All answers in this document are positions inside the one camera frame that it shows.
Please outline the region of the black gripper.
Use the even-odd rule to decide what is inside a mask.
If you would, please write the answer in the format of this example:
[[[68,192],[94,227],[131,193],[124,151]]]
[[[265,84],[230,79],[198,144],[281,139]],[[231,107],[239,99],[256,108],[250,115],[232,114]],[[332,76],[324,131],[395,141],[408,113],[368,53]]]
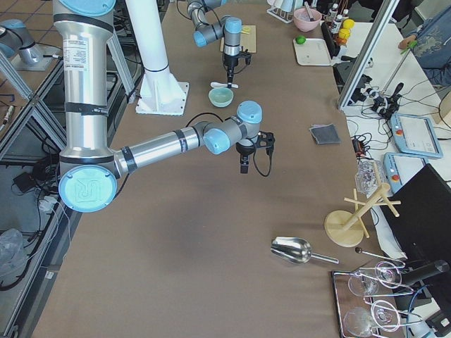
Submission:
[[[233,87],[233,78],[235,73],[235,67],[238,65],[240,59],[240,55],[228,55],[223,54],[223,65],[225,67],[225,70],[227,72],[227,87],[232,88]]]
[[[243,139],[236,143],[236,150],[240,154],[240,172],[248,173],[249,156],[256,151],[254,141],[251,139]]]

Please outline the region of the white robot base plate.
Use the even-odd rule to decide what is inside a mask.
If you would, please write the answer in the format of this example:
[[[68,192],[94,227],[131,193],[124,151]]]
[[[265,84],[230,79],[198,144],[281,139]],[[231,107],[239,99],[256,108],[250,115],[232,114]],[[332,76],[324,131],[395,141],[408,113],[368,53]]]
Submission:
[[[144,77],[136,111],[143,114],[182,115],[189,84],[178,82],[169,68],[155,1],[126,2],[137,41]]]

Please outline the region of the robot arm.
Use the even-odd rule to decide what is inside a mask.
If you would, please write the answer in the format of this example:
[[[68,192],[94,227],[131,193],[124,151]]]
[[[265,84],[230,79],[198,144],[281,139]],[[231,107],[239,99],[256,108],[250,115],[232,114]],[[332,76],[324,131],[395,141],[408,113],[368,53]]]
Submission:
[[[227,72],[227,88],[231,88],[239,59],[248,59],[250,54],[241,49],[242,21],[239,18],[225,15],[216,23],[209,23],[206,19],[207,12],[226,3],[227,1],[188,1],[187,15],[194,25],[193,39],[198,47],[223,38],[223,66]]]
[[[213,154],[251,147],[261,106],[244,101],[222,123],[200,122],[115,151],[107,142],[106,47],[113,39],[113,1],[55,1],[54,25],[63,38],[66,147],[58,190],[65,205],[89,213],[108,206],[117,181],[151,163],[205,146]],[[138,113],[182,115],[189,85],[171,73],[155,1],[128,1],[144,78]]]

